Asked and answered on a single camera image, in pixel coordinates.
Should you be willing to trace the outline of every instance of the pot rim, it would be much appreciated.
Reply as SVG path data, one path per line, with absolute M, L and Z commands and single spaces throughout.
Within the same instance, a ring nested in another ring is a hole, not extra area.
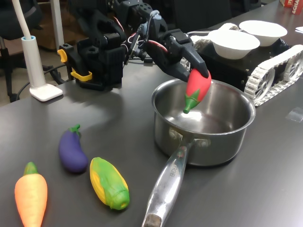
M 252 122 L 253 120 L 255 119 L 255 116 L 256 116 L 256 108 L 255 108 L 255 105 L 254 103 L 252 102 L 252 100 L 244 93 L 242 92 L 241 90 L 237 89 L 236 87 L 232 86 L 232 85 L 229 85 L 227 83 L 224 83 L 224 82 L 221 82 L 221 81 L 218 81 L 218 80 L 215 80 L 215 79 L 212 79 L 212 83 L 217 83 L 217 84 L 221 84 L 223 86 L 226 86 L 226 87 L 229 87 L 231 89 L 233 89 L 234 91 L 238 92 L 242 98 L 244 99 L 244 101 L 247 102 L 249 108 L 251 109 L 251 113 L 250 113 L 250 119 L 247 121 L 247 123 L 245 125 L 243 125 L 242 127 L 236 129 L 236 130 L 233 130 L 233 131 L 228 131 L 228 132 L 223 132 L 223 133 L 202 133 L 202 132 L 197 132 L 197 131 L 191 131 L 191 130 L 187 130 L 187 129 L 184 129 L 184 128 L 181 128 L 175 124 L 173 124 L 172 122 L 170 122 L 169 120 L 167 120 L 165 117 L 162 116 L 162 114 L 159 113 L 159 111 L 157 110 L 157 107 L 156 107 L 156 104 L 155 104 L 155 97 L 156 95 L 161 91 L 163 90 L 165 87 L 167 87 L 168 85 L 172 84 L 172 83 L 177 83 L 177 82 L 183 82 L 182 80 L 180 79 L 172 79 L 172 80 L 168 80 L 162 84 L 160 84 L 155 90 L 154 92 L 152 93 L 152 98 L 151 98 L 151 103 L 152 103 L 152 106 L 153 106 L 153 109 L 155 111 L 155 113 L 162 119 L 164 120 L 165 122 L 167 122 L 168 124 L 170 124 L 171 126 L 177 128 L 177 129 L 180 129 L 182 131 L 185 131 L 185 132 L 188 132 L 188 133 L 193 133 L 193 134 L 198 134 L 198 135 L 209 135 L 209 136 L 214 136 L 214 135 L 228 135 L 228 134 L 233 134 L 235 132 L 239 132 L 243 129 L 246 129 Z

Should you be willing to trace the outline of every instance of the white bowl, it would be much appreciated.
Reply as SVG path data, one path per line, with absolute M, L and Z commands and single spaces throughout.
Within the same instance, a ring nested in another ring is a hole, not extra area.
M 278 38 L 287 34 L 287 30 L 281 25 L 260 20 L 244 21 L 239 28 L 258 38 L 260 46 L 270 46 Z
M 260 45 L 253 35 L 235 30 L 215 30 L 209 36 L 217 54 L 227 59 L 241 59 Z

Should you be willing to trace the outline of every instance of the pot handle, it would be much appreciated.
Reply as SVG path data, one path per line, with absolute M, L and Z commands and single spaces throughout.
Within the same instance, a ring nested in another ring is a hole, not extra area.
M 181 142 L 170 156 L 149 197 L 142 227 L 163 226 L 179 193 L 192 144 Z

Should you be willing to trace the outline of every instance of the white track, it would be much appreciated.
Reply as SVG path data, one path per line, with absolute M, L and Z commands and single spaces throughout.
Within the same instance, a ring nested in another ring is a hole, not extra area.
M 275 67 L 287 63 L 283 80 L 273 84 Z M 262 62 L 249 76 L 244 93 L 262 105 L 294 84 L 303 72 L 303 45 L 295 45 L 284 53 Z

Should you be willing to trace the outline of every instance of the purple eggplant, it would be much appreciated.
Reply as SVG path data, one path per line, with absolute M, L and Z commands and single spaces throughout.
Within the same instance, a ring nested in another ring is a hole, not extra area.
M 89 164 L 80 145 L 80 135 L 78 129 L 80 125 L 69 128 L 60 139 L 59 156 L 62 165 L 71 173 L 79 174 L 86 171 Z

